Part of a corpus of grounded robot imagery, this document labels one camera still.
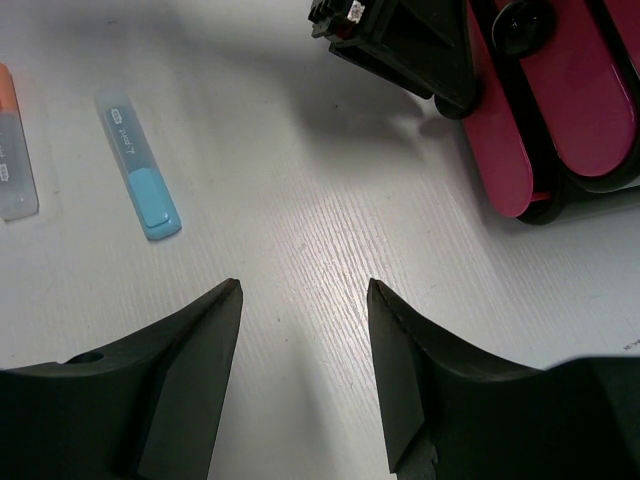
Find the orange capped lead case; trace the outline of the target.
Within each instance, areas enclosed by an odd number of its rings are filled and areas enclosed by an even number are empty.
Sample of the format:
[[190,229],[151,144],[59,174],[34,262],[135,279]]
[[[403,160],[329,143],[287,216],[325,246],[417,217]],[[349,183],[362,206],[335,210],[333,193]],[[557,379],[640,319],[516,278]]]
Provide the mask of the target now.
[[24,136],[13,77],[1,65],[1,219],[34,215],[39,200]]

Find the blue capped lead case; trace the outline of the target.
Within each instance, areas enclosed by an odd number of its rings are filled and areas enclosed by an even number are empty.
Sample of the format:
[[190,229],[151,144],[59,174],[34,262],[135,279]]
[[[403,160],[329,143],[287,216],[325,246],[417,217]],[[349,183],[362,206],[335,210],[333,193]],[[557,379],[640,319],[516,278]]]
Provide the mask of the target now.
[[158,241],[176,234],[181,218],[129,97],[101,90],[95,104],[145,237]]

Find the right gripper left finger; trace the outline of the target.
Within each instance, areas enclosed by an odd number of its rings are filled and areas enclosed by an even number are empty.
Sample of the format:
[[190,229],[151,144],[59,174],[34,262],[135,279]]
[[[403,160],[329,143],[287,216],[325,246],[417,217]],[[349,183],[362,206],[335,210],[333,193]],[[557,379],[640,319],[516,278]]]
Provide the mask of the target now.
[[2,477],[206,478],[242,305],[228,279],[66,362],[3,371]]

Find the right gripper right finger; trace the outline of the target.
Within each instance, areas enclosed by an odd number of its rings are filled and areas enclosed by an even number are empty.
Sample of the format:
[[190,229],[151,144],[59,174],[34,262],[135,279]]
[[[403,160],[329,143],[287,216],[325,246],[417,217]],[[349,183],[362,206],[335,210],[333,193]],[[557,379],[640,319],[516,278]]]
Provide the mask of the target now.
[[399,479],[635,479],[639,361],[545,370],[486,352],[371,280],[368,326],[389,470]]

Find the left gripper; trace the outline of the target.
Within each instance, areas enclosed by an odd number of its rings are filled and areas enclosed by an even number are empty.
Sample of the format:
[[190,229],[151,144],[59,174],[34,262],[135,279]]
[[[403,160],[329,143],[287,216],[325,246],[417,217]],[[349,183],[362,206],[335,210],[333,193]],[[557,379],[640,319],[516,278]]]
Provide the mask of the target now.
[[475,108],[479,85],[467,3],[457,0],[314,1],[312,36],[334,55],[423,99],[446,118]]

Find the pink drawer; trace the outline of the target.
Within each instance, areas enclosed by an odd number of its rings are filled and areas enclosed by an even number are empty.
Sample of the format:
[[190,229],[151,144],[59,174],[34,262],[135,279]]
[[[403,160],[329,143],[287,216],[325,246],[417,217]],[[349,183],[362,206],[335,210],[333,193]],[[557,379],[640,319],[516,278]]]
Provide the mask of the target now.
[[639,179],[639,4],[499,1],[492,41],[516,60],[568,174],[594,191]]
[[556,153],[520,62],[493,45],[493,1],[469,1],[478,103],[463,126],[487,196],[503,216],[549,221],[557,192]]

